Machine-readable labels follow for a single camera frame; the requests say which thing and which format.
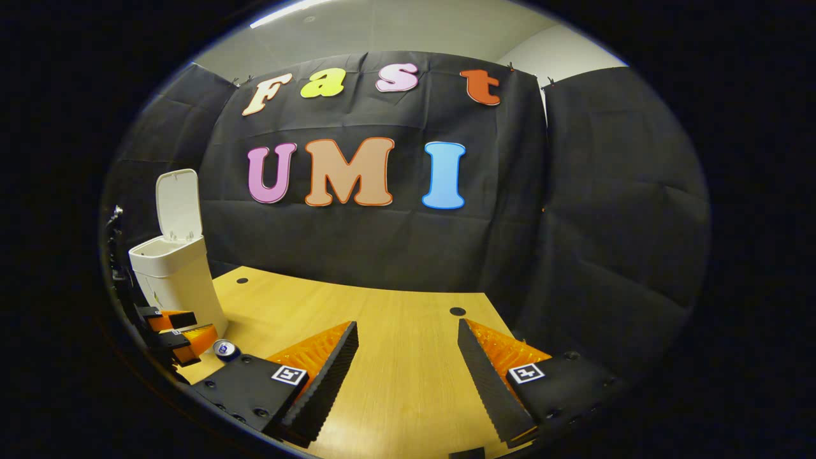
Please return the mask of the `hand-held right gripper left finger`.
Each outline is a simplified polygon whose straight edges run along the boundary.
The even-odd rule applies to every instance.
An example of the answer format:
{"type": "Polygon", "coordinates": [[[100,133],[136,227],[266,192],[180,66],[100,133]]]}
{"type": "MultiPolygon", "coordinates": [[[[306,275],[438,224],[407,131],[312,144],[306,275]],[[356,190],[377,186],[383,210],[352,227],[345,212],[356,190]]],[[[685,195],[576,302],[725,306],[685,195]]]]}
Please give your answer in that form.
{"type": "Polygon", "coordinates": [[[307,448],[323,429],[358,346],[358,323],[347,321],[267,358],[240,354],[193,389],[263,435],[307,448]]]}

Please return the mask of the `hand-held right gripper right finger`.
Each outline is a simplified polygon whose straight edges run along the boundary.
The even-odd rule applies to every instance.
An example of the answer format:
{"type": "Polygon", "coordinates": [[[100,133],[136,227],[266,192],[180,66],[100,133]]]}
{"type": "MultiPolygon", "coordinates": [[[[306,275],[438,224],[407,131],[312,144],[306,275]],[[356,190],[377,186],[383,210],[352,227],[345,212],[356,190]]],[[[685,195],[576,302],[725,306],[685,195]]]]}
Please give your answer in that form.
{"type": "Polygon", "coordinates": [[[554,441],[595,418],[629,385],[575,351],[550,355],[466,317],[457,344],[499,440],[554,441]]]}

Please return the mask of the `white desktop garbage bin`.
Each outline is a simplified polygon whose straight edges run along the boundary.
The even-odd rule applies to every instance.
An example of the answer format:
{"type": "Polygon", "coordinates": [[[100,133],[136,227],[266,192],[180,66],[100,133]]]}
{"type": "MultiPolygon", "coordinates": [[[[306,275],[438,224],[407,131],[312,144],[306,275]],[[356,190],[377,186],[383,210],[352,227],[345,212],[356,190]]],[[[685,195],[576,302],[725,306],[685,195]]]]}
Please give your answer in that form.
{"type": "Polygon", "coordinates": [[[198,325],[214,325],[221,338],[228,320],[208,264],[198,175],[193,169],[164,173],[155,195],[161,233],[128,252],[140,289],[149,305],[192,311],[198,325]]]}

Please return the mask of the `wooden desktop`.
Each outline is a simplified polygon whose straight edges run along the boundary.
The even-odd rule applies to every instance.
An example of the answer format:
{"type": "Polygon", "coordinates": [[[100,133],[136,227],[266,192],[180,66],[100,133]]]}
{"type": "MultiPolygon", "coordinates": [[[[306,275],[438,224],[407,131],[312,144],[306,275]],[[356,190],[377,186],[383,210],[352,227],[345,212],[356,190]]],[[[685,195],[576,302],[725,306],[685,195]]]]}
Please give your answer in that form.
{"type": "Polygon", "coordinates": [[[214,280],[226,337],[266,358],[347,321],[359,347],[323,429],[304,451],[324,459],[449,459],[500,442],[457,344],[467,319],[509,330],[483,293],[327,284],[242,266],[214,280]]]}

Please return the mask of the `black backdrop cloth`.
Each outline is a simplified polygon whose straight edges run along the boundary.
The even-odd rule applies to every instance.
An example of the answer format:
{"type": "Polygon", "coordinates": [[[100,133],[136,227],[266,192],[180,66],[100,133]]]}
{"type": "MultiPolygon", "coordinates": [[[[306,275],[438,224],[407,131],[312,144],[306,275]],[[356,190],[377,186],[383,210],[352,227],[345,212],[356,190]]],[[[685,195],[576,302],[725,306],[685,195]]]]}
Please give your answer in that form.
{"type": "Polygon", "coordinates": [[[428,52],[336,55],[235,86],[190,65],[136,117],[100,206],[160,235],[160,174],[198,174],[210,264],[480,291],[542,351],[627,380],[696,305],[711,204],[690,138],[626,67],[542,86],[428,52]]]}

